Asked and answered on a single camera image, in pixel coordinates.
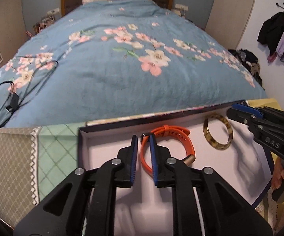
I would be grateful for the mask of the black hanging jacket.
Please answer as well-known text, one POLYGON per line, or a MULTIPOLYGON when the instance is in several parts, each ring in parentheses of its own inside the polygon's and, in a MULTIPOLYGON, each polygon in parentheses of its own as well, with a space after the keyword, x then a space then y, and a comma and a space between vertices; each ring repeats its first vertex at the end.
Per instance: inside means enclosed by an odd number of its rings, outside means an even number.
POLYGON ((284 33, 284 13, 278 12, 266 20, 261 26, 257 42, 261 45, 267 45, 270 56, 272 56, 284 33))

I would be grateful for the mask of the tortoiseshell bangle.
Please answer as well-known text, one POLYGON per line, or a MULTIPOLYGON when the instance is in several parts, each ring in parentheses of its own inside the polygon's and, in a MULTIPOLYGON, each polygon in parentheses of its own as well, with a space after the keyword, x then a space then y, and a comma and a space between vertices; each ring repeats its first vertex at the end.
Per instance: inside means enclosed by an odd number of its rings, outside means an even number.
POLYGON ((218 151, 227 150, 233 141, 230 122, 219 113, 208 115, 203 122, 203 135, 210 146, 218 151))

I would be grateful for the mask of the yellow towel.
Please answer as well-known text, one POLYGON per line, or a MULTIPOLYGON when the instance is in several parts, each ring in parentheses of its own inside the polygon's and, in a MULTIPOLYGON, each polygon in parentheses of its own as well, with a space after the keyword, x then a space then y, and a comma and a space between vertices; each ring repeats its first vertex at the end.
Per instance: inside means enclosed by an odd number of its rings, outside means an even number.
POLYGON ((247 100, 247 104, 253 108, 256 107, 270 107, 277 110, 282 111, 283 109, 279 105, 278 101, 274 98, 266 98, 266 99, 254 99, 254 100, 247 100))

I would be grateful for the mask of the pile of dark clothes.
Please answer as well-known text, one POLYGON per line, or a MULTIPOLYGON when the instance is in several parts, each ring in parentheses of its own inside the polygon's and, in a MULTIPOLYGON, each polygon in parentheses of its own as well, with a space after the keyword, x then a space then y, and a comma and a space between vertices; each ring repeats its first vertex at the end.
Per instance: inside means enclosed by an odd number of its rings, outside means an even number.
POLYGON ((249 50, 228 50, 234 57, 236 57, 241 64, 252 74, 258 84, 262 85, 260 77, 260 64, 258 58, 249 50))

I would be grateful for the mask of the blue floral duvet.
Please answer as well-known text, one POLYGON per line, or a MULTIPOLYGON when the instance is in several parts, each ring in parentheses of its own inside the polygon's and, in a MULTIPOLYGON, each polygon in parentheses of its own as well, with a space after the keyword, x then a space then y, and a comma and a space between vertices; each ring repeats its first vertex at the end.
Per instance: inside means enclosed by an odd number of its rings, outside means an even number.
POLYGON ((265 97, 241 62, 188 20, 149 0, 96 1, 28 40, 0 68, 0 128, 265 97))

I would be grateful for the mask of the beige wardrobe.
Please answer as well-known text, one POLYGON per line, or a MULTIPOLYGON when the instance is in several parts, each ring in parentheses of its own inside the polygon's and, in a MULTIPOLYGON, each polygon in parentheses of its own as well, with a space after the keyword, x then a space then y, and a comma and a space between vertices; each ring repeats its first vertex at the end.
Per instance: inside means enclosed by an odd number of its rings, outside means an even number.
POLYGON ((205 32, 227 49, 239 44, 255 0, 214 0, 205 32))

